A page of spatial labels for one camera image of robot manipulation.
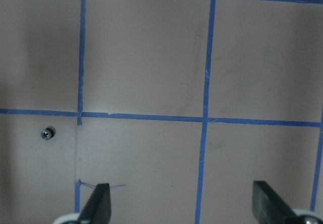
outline white plastic part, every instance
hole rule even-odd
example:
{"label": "white plastic part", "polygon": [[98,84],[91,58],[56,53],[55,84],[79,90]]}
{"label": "white plastic part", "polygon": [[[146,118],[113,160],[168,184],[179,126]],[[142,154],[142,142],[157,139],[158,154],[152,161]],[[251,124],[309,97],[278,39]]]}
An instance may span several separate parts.
{"label": "white plastic part", "polygon": [[79,218],[80,213],[71,213],[67,215],[62,215],[58,217],[52,224],[62,224],[67,221],[77,220]]}
{"label": "white plastic part", "polygon": [[310,211],[310,210],[304,210],[304,209],[293,209],[296,215],[301,216],[301,215],[311,215],[313,217],[316,217],[318,219],[321,219],[315,212]]}

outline beige surface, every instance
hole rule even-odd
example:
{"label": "beige surface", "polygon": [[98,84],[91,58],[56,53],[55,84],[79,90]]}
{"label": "beige surface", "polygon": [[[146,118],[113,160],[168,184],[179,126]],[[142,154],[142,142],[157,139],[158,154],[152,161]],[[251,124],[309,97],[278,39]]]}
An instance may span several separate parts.
{"label": "beige surface", "polygon": [[[40,131],[54,126],[45,141]],[[0,223],[51,223],[74,211],[74,118],[0,115]]]}
{"label": "beige surface", "polygon": [[[202,116],[209,2],[87,0],[84,110]],[[0,108],[76,111],[80,0],[0,5]],[[209,116],[320,121],[321,10],[217,0]],[[47,126],[57,135],[44,141]],[[112,223],[194,223],[200,134],[201,123],[0,115],[0,223],[72,212],[79,178],[127,185],[111,191]],[[254,179],[308,208],[318,134],[209,124],[201,224],[255,223]]]}
{"label": "beige surface", "polygon": [[210,124],[201,224],[256,224],[253,180],[267,181],[292,208],[308,209],[318,134],[315,128]]}
{"label": "beige surface", "polygon": [[209,116],[320,121],[321,5],[217,0]]}
{"label": "beige surface", "polygon": [[84,111],[201,116],[209,0],[87,0]]}
{"label": "beige surface", "polygon": [[111,190],[111,223],[192,222],[200,131],[201,123],[85,118],[77,176],[127,185]]}
{"label": "beige surface", "polygon": [[0,107],[77,110],[81,0],[0,0]]}

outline grid square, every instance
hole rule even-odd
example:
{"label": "grid square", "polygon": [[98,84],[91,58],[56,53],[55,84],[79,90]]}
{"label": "grid square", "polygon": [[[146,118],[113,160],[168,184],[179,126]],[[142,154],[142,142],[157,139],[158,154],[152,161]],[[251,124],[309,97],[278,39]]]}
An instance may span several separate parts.
{"label": "grid square", "polygon": [[318,189],[317,189],[317,195],[316,195],[316,204],[315,204],[315,213],[318,214],[318,216],[323,216],[323,170],[322,170],[322,162],[320,166],[320,174],[319,174],[319,181],[318,181]]}
{"label": "grid square", "polygon": [[319,129],[209,124],[201,224],[256,223],[252,182],[267,181],[292,208],[309,209]]}
{"label": "grid square", "polygon": [[201,116],[209,0],[87,0],[84,111]]}
{"label": "grid square", "polygon": [[76,111],[80,0],[0,3],[0,107]]}
{"label": "grid square", "polygon": [[[46,141],[48,126],[56,135]],[[73,212],[74,118],[0,115],[0,222],[52,223]]]}
{"label": "grid square", "polygon": [[126,185],[111,190],[111,223],[192,222],[200,131],[201,123],[83,118],[77,176]]}
{"label": "grid square", "polygon": [[217,0],[209,116],[320,122],[321,5]]}

